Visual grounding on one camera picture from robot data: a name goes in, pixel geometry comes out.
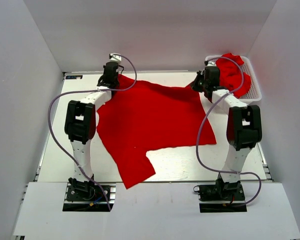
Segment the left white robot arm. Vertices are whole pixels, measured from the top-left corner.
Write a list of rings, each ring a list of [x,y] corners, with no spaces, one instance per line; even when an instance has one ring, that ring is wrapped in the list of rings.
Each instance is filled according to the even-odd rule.
[[[91,167],[91,140],[96,133],[96,110],[111,100],[112,91],[119,86],[121,60],[112,58],[103,66],[103,75],[98,80],[97,89],[79,101],[71,100],[67,106],[64,131],[70,141],[74,163],[74,176],[84,182],[94,174]]]

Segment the red t shirt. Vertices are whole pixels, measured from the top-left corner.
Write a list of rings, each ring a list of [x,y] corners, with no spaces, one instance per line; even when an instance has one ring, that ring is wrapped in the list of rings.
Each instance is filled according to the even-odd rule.
[[[118,77],[114,96],[98,110],[96,132],[129,189],[156,172],[148,151],[215,145],[198,92]]]

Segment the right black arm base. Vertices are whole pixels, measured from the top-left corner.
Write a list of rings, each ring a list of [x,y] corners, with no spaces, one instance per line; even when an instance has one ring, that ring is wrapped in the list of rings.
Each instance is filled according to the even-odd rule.
[[[198,195],[201,213],[244,213],[247,211],[246,198],[240,181],[224,183],[218,179],[214,184],[193,187]]]

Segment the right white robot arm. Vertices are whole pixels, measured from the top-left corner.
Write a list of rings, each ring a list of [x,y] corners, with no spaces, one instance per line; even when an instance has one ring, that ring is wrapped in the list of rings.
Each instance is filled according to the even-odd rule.
[[[223,182],[215,187],[216,195],[226,200],[234,193],[232,184],[241,180],[247,156],[262,139],[262,123],[260,108],[242,102],[222,87],[220,76],[220,69],[209,63],[197,72],[190,86],[194,91],[204,93],[212,108],[218,106],[228,116],[226,139],[229,148],[223,168],[217,171]]]

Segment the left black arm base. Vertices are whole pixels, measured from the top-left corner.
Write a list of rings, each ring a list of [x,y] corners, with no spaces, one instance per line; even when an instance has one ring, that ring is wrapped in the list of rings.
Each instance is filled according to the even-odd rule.
[[[110,212],[116,196],[114,184],[96,185],[69,178],[62,210],[64,212]]]

